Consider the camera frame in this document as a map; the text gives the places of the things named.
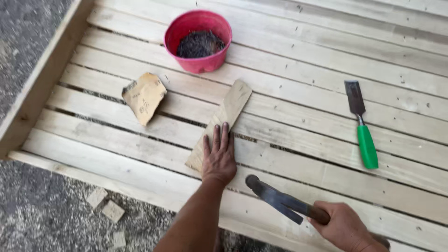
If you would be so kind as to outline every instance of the small wooden block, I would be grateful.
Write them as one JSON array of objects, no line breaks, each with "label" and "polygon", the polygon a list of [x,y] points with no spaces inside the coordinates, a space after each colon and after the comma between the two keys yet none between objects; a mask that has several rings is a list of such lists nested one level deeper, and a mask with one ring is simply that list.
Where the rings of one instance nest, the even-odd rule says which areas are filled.
[{"label": "small wooden block", "polygon": [[106,206],[103,208],[102,213],[111,219],[114,223],[117,223],[125,211],[115,202],[109,200]]},{"label": "small wooden block", "polygon": [[89,195],[87,202],[95,209],[107,195],[108,192],[104,188],[98,187]]},{"label": "small wooden block", "polygon": [[125,233],[123,231],[113,233],[113,247],[120,248],[126,246]]}]

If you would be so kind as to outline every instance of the right hand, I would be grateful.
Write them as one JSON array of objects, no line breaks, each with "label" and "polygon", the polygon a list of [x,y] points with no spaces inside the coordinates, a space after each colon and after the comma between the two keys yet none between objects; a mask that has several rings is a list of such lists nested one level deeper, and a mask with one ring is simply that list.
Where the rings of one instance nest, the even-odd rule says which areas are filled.
[{"label": "right hand", "polygon": [[310,223],[339,249],[346,252],[388,252],[372,237],[356,212],[347,204],[316,201],[314,206],[325,210],[331,219],[327,225],[319,224],[314,219]]}]

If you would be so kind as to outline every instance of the finger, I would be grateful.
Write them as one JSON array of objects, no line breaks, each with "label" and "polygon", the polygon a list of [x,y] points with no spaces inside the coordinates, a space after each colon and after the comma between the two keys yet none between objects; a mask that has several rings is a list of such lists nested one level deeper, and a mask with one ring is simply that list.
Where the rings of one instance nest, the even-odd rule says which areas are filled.
[{"label": "finger", "polygon": [[228,146],[227,151],[232,154],[232,156],[235,156],[235,135],[233,132],[230,132],[230,138],[228,140]]},{"label": "finger", "polygon": [[221,136],[220,151],[222,151],[222,152],[227,151],[227,146],[228,146],[228,123],[224,122],[223,123],[223,132],[222,132],[222,136]]},{"label": "finger", "polygon": [[220,126],[215,125],[213,129],[213,148],[212,152],[218,152],[220,150]]},{"label": "finger", "polygon": [[322,234],[323,229],[325,228],[324,225],[320,224],[319,222],[317,222],[315,219],[310,219],[309,222],[311,223],[311,225],[313,225],[313,227],[319,232],[319,234]]},{"label": "finger", "polygon": [[204,146],[204,158],[210,156],[210,144],[208,143],[208,135],[205,135],[202,139],[202,144]]},{"label": "finger", "polygon": [[325,212],[327,212],[330,216],[333,214],[336,205],[334,203],[316,200],[314,202],[314,206],[323,209]]}]

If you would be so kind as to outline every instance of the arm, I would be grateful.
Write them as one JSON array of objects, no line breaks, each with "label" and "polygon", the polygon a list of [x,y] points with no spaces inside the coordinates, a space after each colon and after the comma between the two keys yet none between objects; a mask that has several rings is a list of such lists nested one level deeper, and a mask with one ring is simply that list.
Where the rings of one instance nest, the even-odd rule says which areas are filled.
[{"label": "arm", "polygon": [[321,225],[313,219],[309,220],[310,223],[336,247],[346,252],[388,252],[347,204],[316,201],[314,206],[325,210],[331,219],[327,225]]},{"label": "arm", "polygon": [[235,177],[234,137],[228,136],[228,123],[213,132],[213,149],[204,136],[202,184],[176,215],[171,227],[154,252],[211,252],[218,230],[219,209],[223,191]]}]

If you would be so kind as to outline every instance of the wooden frame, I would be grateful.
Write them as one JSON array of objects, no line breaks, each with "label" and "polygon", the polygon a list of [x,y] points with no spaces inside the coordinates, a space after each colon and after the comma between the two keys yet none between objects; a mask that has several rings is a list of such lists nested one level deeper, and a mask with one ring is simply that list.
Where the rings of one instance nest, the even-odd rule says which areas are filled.
[{"label": "wooden frame", "polygon": [[[429,2],[443,5],[74,1],[0,126],[0,158],[177,211],[201,178],[184,163],[240,78],[254,93],[233,127],[242,135],[235,140],[241,165],[224,193],[220,227],[289,250],[338,251],[306,221],[297,226],[256,199],[244,183],[256,174],[308,203],[348,203],[370,231],[390,239],[392,252],[445,251],[448,17],[442,9],[423,13]],[[233,28],[235,44],[213,73],[185,72],[161,46],[170,21],[195,8],[218,12]],[[403,22],[395,12],[425,22]],[[145,72],[158,75],[168,94],[142,127],[121,90]],[[357,121],[343,87],[353,78],[378,170],[366,170],[357,155]]]},{"label": "wooden frame", "polygon": [[94,0],[75,0],[0,126],[0,158],[18,150],[36,124],[65,66],[87,29]]}]

